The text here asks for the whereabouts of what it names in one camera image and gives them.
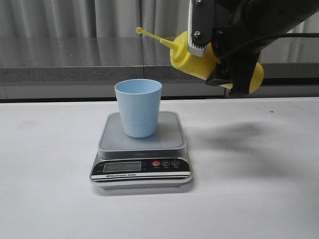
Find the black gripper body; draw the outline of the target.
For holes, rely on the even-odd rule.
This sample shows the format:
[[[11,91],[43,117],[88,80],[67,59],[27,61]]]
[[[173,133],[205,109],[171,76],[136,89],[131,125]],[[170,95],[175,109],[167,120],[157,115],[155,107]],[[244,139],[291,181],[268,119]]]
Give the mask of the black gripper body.
[[[263,0],[213,0],[213,33],[217,56],[258,61],[264,36]]]

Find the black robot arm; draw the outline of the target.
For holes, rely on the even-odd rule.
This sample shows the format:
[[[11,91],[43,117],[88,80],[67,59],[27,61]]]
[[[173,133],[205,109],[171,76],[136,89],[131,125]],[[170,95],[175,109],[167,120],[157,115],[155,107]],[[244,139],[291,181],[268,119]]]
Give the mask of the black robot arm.
[[[206,84],[229,88],[231,96],[256,91],[264,69],[260,52],[319,10],[317,0],[216,0],[211,46],[219,59]]]

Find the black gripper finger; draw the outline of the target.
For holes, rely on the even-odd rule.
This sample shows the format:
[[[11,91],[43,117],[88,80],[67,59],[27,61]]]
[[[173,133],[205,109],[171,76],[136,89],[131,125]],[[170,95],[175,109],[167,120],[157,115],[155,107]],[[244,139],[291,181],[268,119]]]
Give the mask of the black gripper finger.
[[[233,66],[226,64],[226,62],[217,63],[210,76],[205,81],[209,86],[222,86],[233,84],[232,82]]]
[[[243,97],[255,92],[261,86],[261,64],[259,53],[239,54],[228,58],[232,88],[229,96]]]

